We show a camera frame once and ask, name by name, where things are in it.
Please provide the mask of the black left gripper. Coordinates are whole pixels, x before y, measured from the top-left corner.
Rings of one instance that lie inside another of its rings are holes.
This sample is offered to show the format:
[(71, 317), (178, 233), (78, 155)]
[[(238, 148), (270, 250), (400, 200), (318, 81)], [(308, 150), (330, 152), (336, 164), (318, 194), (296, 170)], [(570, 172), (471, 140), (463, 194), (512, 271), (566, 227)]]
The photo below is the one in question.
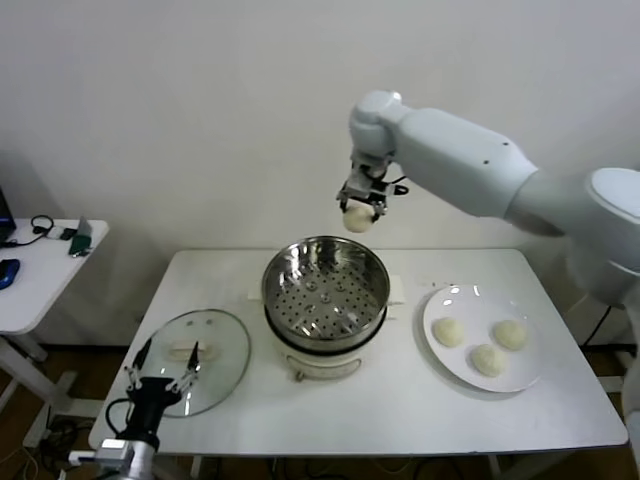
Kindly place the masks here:
[(141, 370), (151, 348), (149, 338), (136, 353), (133, 363), (125, 368), (129, 384), (128, 397), (133, 403), (127, 422), (128, 439), (157, 438), (157, 431), (165, 410), (180, 401), (180, 393), (188, 390), (199, 373), (199, 342), (193, 344), (184, 374), (174, 380), (168, 378), (142, 378)]

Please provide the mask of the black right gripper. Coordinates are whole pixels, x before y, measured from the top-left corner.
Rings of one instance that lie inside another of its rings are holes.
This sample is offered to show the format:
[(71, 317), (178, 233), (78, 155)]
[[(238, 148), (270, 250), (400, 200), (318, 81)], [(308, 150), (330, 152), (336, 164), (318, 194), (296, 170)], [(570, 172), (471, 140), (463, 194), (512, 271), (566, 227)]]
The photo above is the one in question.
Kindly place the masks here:
[(371, 183), (355, 183), (346, 181), (339, 190), (339, 204), (342, 213), (348, 210), (350, 200), (372, 206), (373, 221), (378, 221), (386, 214), (387, 195), (389, 184), (387, 182), (374, 181)]

